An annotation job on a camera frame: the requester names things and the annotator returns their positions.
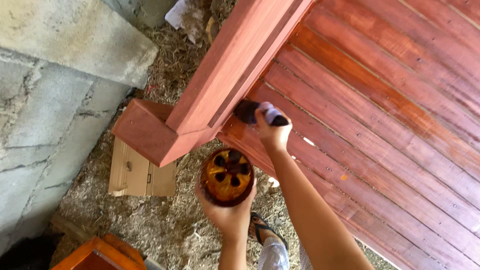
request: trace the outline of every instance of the cardboard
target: cardboard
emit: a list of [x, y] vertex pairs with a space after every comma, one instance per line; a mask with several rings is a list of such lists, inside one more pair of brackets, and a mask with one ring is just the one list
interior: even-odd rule
[[108, 192], [114, 196], [174, 196], [175, 163], [159, 168], [115, 137]]

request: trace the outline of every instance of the wooden post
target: wooden post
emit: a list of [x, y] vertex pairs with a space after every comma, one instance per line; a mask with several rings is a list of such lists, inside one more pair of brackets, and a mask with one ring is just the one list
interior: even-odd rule
[[168, 118], [132, 102], [112, 130], [161, 167], [212, 140], [313, 0], [240, 0]]

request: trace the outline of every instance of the concrete block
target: concrete block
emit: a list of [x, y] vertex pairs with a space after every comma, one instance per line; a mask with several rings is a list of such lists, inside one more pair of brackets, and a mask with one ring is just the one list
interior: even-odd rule
[[43, 67], [6, 147], [58, 144], [94, 80], [57, 64]]
[[11, 243], [24, 237], [40, 236], [69, 188], [70, 185], [65, 184], [38, 192], [33, 198], [31, 207], [24, 211], [20, 226], [12, 234]]
[[0, 99], [7, 100], [18, 95], [30, 67], [0, 61]]
[[0, 172], [0, 254], [9, 248], [10, 236], [47, 163]]
[[98, 138], [107, 127], [109, 117], [76, 116], [69, 134], [58, 153], [51, 158], [51, 167], [42, 188], [72, 181], [80, 171], [83, 161], [92, 151]]
[[109, 8], [122, 16], [131, 25], [139, 27], [138, 13], [142, 0], [102, 0]]
[[13, 50], [0, 47], [0, 61], [7, 62], [7, 63], [20, 64], [20, 65], [33, 68], [35, 64], [38, 62], [38, 59], [34, 57], [30, 57], [28, 55], [18, 53]]
[[56, 146], [14, 147], [5, 149], [5, 156], [0, 157], [0, 171], [18, 166], [28, 166], [46, 159], [53, 154]]
[[0, 47], [139, 88], [158, 53], [101, 0], [3, 0], [0, 33]]
[[92, 95], [88, 103], [83, 106], [85, 110], [113, 111], [122, 102], [130, 86], [107, 79], [99, 78], [92, 85]]
[[177, 3], [177, 0], [145, 0], [138, 14], [140, 23], [151, 28], [165, 23], [165, 14]]

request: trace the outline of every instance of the wet wood surface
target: wet wood surface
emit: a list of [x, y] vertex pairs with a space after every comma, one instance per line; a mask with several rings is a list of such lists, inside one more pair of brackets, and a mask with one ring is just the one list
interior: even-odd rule
[[[480, 270], [480, 6], [324, 0], [247, 98], [293, 122], [288, 151], [347, 228], [402, 269]], [[255, 127], [217, 137], [275, 171]]]

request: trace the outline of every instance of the patterned pants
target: patterned pants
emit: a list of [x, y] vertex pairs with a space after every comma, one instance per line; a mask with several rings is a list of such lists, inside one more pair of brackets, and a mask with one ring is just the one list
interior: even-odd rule
[[[259, 270], [287, 270], [290, 269], [288, 251], [282, 241], [274, 237], [268, 237], [258, 259]], [[300, 243], [300, 269], [313, 270], [310, 259]]]

